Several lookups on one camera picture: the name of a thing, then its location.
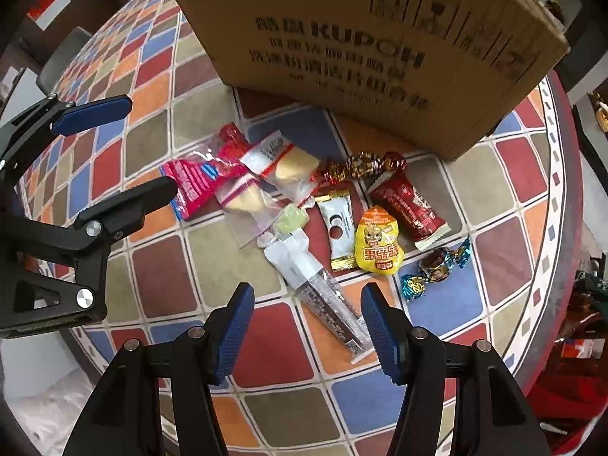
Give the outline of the yellow snack packet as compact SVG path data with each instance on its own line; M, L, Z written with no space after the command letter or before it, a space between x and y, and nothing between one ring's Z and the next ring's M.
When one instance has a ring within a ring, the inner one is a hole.
M399 235L396 218L380 206L369 208L356 229L356 264L366 272L383 276L396 274L404 258Z

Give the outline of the dark red snack packet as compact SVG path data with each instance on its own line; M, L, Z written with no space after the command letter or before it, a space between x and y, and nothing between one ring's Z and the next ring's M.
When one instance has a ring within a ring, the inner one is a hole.
M368 195L400 221L418 250L430 248L451 232L450 225L436 213L404 171L382 174L369 187Z

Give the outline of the blue foil candy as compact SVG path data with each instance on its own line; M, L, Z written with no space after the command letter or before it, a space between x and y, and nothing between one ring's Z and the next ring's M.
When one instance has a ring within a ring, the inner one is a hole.
M418 262L415 273L400 278L402 295L406 302L419 299L426 293L429 284L446 280L455 267L463 269L471 258L471 241L464 240L456 249L440 247L434 249Z

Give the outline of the clear bag purple stripe pastry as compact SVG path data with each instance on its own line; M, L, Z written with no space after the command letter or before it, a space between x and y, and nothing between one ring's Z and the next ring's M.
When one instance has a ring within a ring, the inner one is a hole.
M252 174L229 179L217 189L215 197L240 248L266 232L282 212Z

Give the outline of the grey dining chair left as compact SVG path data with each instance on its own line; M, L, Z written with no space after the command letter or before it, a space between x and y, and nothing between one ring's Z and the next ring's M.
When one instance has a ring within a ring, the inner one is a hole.
M65 37L46 61L36 78L36 85L43 94L47 96L52 94L52 90L62 74L91 38L91 33L81 27L75 27Z

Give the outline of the clear bag red stripe pastry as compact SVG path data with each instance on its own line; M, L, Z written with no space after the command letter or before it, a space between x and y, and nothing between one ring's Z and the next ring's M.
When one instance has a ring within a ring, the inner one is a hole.
M240 161L296 205L317 189L314 176L320 160L275 131L250 147Z

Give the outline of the long clear white snack bar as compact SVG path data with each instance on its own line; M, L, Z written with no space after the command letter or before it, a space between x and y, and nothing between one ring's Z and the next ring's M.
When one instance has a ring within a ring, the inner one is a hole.
M281 274L295 296L306 305L358 363L374 347L361 313L343 294L342 287L309 250L309 238L295 230L278 239L270 231L256 241L266 259Z

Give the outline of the colourful checkered tablecloth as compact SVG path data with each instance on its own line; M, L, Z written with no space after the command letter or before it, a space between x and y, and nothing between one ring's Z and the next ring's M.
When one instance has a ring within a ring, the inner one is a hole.
M491 135L456 161L381 136L345 116L223 84L175 0L132 0L112 16L55 87L77 103L128 95L124 119L57 139L20 183L26 213L70 225L105 196L151 181L166 161L195 150L228 122L256 142L274 132L319 160L398 151L407 175L448 224L436 249L467 248L466 264L429 264L407 239L397 273L336 271L349 238L336 204L365 237L381 237L369 186L345 182L307 210L306 225L277 239L242 242L283 204L250 185L225 212L216 201L181 220L170 207L111 251L107 315L71 337L97 372L120 347L166 343L201 325L241 282L256 292L233 372L212 391L235 455L381 455L404 390L376 355L331 331L315 286L354 307L368 284L410 321L461 345L491 343L522 389L549 356L570 295L580 233L581 175L568 99L544 78Z

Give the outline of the pink snack packet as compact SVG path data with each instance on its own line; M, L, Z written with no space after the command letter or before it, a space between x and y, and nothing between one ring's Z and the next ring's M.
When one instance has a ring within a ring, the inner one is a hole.
M164 163L160 173L177 184L171 201L176 217L191 219L228 181L246 174L240 159L249 148L241 131L230 122L188 154Z

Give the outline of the red fu door poster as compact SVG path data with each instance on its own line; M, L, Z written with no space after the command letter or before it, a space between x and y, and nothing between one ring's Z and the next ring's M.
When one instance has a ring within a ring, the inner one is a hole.
M45 31L70 3L71 0L36 0L27 16L41 31Z

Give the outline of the brown cardboard box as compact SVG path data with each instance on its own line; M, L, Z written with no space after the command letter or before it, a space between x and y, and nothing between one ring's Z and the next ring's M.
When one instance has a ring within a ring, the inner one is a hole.
M221 80L454 160L569 52L536 0L176 0Z

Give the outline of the small green candy packet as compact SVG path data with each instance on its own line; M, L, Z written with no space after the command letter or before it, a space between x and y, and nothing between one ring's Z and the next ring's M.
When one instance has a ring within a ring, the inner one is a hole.
M294 203L286 205L278 218L272 225L272 232L278 239L283 239L291 235L295 230L304 228L309 222L309 216L305 209L300 208Z

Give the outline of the red gold foil candy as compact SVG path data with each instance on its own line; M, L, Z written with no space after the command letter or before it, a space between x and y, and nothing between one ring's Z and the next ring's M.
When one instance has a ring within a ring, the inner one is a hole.
M365 179L377 177L385 173L403 171L407 166L405 158L395 151L384 155L360 151L350 155L346 160L322 161L316 168L310 180L319 183L338 184L347 179Z

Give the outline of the white gold snack packet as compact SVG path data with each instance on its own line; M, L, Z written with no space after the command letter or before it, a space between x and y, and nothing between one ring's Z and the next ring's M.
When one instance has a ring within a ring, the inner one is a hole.
M333 271L356 268L356 228L349 190L332 190L314 198L326 225Z

